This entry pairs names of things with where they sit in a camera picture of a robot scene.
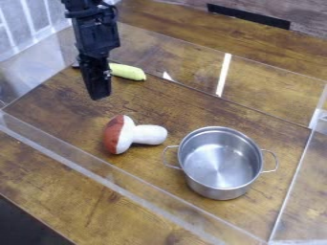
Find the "pot handle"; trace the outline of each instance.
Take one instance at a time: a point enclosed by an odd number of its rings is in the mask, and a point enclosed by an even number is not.
[[[276,170],[278,170],[278,168],[280,166],[280,161],[279,161],[279,158],[278,158],[276,154],[271,150],[268,150],[268,149],[262,149],[260,151],[266,151],[266,152],[271,153],[271,155],[275,158],[275,163],[276,163],[276,166],[275,166],[275,168],[272,170],[262,171],[262,173],[276,172]]]
[[[175,169],[179,169],[179,170],[183,170],[180,167],[175,166],[175,165],[171,165],[167,161],[166,161],[166,152],[168,149],[171,148],[176,148],[179,147],[179,145],[170,145],[164,150],[163,150],[163,164],[167,166],[167,167],[171,167],[171,168],[175,168]]]

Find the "stainless steel pot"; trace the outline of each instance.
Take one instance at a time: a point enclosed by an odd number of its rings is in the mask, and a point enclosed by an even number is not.
[[[166,162],[168,149],[179,147],[179,167]],[[272,154],[276,167],[263,170],[262,151]],[[243,195],[260,173],[274,172],[279,167],[275,153],[259,149],[252,139],[239,131],[219,126],[199,128],[163,151],[163,163],[180,169],[191,189],[200,195],[228,200]]]

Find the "mushroom cap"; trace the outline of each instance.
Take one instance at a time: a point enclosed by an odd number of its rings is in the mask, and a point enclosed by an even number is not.
[[[112,154],[124,153],[133,142],[133,120],[117,115],[109,120],[104,129],[104,147]]]

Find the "pot rim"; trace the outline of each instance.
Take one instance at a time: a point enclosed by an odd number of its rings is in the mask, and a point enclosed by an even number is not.
[[[238,186],[238,187],[234,187],[234,188],[216,188],[216,187],[212,187],[212,186],[208,186],[203,183],[200,183],[199,181],[196,181],[192,176],[190,176],[190,174],[187,173],[187,171],[184,170],[184,165],[182,164],[182,161],[180,161],[180,152],[182,152],[182,148],[183,146],[186,145],[187,141],[188,141],[188,138],[202,132],[207,132],[207,131],[216,131],[216,130],[220,130],[220,131],[224,131],[224,132],[230,132],[232,134],[236,134],[238,136],[240,136],[246,141],[247,143],[250,143],[255,149],[255,151],[258,152],[258,155],[259,155],[259,163],[260,163],[260,167],[259,167],[259,171],[255,175],[255,177],[251,179],[251,181],[248,183],[246,183],[244,185],[242,186]],[[260,173],[262,173],[262,169],[263,169],[263,155],[262,155],[262,150],[258,146],[258,144],[255,143],[255,141],[252,140],[252,138],[250,138],[244,133],[242,133],[240,131],[230,128],[230,127],[224,127],[224,126],[206,126],[206,127],[200,127],[198,128],[198,130],[192,131],[186,137],[184,139],[182,140],[182,143],[179,145],[179,149],[178,149],[178,159],[179,159],[179,165],[180,165],[180,168],[183,169],[183,172],[184,174],[188,176],[190,179],[192,179],[192,181],[195,181],[198,184],[200,184],[203,187],[208,188],[208,189],[215,189],[215,190],[232,190],[232,189],[242,189],[242,188],[246,188],[247,186],[250,186],[252,184],[252,182],[256,180],[256,178],[259,177]]]

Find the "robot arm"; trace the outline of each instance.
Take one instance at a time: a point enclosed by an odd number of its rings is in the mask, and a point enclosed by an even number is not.
[[[92,100],[111,93],[108,53],[120,46],[115,6],[103,0],[61,0],[72,19],[79,68]]]

